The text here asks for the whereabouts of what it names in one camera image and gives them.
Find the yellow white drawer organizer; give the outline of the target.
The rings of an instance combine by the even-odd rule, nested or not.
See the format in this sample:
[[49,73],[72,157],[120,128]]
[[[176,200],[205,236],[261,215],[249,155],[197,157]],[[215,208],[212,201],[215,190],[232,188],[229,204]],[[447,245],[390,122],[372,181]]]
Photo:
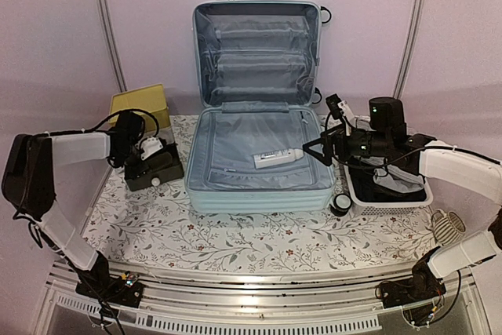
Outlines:
[[184,168],[177,150],[169,117],[169,108],[162,84],[154,84],[111,98],[109,120],[111,126],[118,122],[118,111],[132,110],[143,120],[139,136],[133,146],[140,150],[140,142],[148,137],[160,137],[165,147],[150,158],[144,160],[149,168],[145,173],[126,173],[124,178],[130,191],[139,191],[184,177]]

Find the dark navy garment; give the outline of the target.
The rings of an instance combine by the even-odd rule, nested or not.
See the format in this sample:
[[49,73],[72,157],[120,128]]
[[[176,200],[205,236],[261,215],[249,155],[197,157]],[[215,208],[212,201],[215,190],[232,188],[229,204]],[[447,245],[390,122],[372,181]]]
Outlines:
[[362,202],[424,202],[427,198],[425,186],[423,190],[411,194],[400,194],[377,186],[369,170],[349,168],[348,176],[355,197]]

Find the grey garment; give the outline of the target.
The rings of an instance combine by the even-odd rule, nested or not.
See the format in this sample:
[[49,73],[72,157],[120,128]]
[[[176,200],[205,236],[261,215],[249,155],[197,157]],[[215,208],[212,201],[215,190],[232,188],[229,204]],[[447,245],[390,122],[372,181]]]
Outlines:
[[370,174],[373,183],[382,188],[386,188],[400,194],[411,194],[424,189],[424,179],[421,176],[415,176],[394,165],[377,168],[386,162],[385,158],[370,157],[360,158],[358,160],[361,166],[371,166]]

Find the white plastic mesh basket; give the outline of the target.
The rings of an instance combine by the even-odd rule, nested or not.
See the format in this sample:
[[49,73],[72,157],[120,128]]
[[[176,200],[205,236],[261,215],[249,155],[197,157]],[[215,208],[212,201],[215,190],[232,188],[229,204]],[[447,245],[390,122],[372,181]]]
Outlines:
[[396,166],[382,168],[383,158],[351,158],[344,167],[348,191],[335,195],[330,210],[337,217],[407,214],[432,203],[428,182]]

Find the light blue hard-shell suitcase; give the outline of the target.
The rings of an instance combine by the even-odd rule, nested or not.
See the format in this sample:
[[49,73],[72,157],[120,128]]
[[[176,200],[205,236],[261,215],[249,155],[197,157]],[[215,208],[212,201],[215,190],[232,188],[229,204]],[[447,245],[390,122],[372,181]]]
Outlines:
[[185,188],[200,213],[318,211],[336,174],[310,155],[257,168],[259,157],[316,140],[313,109],[324,8],[313,2],[224,0],[192,13],[203,111]]

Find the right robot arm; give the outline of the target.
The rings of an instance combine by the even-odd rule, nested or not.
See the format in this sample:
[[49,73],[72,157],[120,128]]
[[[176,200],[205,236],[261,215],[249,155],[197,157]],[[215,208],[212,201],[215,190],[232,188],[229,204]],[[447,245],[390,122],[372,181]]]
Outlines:
[[[415,176],[443,180],[501,204],[501,163],[477,152],[450,146],[428,135],[409,135],[402,102],[381,96],[369,100],[369,129],[349,119],[349,107],[327,97],[329,116],[341,124],[326,127],[304,152],[325,166],[347,166],[353,158],[382,158],[381,168],[396,166]],[[484,231],[447,246],[438,246],[413,266],[412,276],[382,282],[378,290],[385,308],[429,300],[446,294],[443,279],[455,271],[494,258],[501,252],[501,218]]]

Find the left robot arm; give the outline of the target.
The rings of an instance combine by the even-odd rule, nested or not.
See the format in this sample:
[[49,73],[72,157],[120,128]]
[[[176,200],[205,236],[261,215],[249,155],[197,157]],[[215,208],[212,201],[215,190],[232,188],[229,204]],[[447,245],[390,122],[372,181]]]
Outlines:
[[62,210],[56,193],[62,169],[86,162],[106,162],[124,168],[139,161],[138,144],[146,129],[148,112],[130,108],[117,111],[116,123],[90,129],[15,136],[5,165],[1,193],[13,206],[15,220],[29,223],[38,246],[47,245],[76,272],[80,293],[100,300],[140,288],[130,273],[111,276],[107,258],[92,247]]

